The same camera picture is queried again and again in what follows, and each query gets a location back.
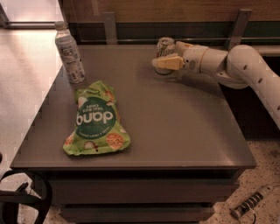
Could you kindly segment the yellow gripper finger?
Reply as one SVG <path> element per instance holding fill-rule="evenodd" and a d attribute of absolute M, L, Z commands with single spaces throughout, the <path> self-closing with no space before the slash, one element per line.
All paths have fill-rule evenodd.
<path fill-rule="evenodd" d="M 152 65 L 160 69 L 179 70 L 184 65 L 184 60 L 179 56 L 160 57 L 152 60 Z"/>
<path fill-rule="evenodd" d="M 175 44 L 175 48 L 178 53 L 183 53 L 188 47 L 191 47 L 191 46 L 192 46 L 192 44 L 185 43 L 182 41 L 177 41 Z"/>

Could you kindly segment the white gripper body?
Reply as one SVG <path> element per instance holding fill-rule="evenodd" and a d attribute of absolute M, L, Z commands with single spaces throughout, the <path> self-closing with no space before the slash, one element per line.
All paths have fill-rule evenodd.
<path fill-rule="evenodd" d="M 183 68 L 189 72 L 200 73 L 200 64 L 206 51 L 207 46 L 184 44 L 183 47 Z"/>

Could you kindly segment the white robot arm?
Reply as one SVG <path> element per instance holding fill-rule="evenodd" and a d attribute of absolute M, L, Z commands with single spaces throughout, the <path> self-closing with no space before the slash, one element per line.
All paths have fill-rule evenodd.
<path fill-rule="evenodd" d="M 175 53 L 153 59 L 152 65 L 157 70 L 208 74 L 229 88 L 251 87 L 280 129 L 280 77 L 255 48 L 237 45 L 224 51 L 177 41 Z"/>

